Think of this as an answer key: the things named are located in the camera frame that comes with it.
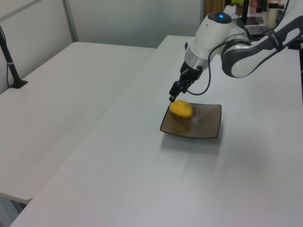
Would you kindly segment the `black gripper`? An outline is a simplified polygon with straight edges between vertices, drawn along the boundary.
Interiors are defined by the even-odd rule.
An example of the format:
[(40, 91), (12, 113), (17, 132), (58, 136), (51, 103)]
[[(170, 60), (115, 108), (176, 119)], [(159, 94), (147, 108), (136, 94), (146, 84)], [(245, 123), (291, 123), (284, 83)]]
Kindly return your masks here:
[(169, 101), (175, 102), (176, 98), (182, 93), (186, 93), (188, 88), (191, 86), (191, 81), (196, 81), (200, 78), (203, 72), (202, 66), (196, 66), (195, 68), (190, 67), (185, 61), (183, 62), (180, 68), (180, 80), (183, 81), (182, 84), (180, 81), (175, 81), (169, 91)]

